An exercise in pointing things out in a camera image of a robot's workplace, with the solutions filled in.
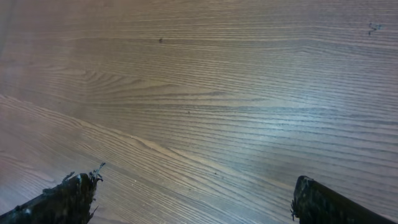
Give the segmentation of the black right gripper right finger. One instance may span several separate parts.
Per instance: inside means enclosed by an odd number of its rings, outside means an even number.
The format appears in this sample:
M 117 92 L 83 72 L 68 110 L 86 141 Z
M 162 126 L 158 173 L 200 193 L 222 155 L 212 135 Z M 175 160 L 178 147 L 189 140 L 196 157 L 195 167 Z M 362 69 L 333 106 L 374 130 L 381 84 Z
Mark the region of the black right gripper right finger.
M 290 211 L 300 224 L 394 224 L 306 175 L 297 179 Z

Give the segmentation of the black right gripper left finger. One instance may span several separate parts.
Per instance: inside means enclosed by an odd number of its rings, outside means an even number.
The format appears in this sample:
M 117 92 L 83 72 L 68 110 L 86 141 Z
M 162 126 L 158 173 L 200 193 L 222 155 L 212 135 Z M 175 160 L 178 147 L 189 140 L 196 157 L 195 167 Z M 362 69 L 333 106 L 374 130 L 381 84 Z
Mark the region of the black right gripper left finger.
M 1 215 L 1 224 L 87 224 L 105 163 L 89 172 L 69 173 L 60 184 Z

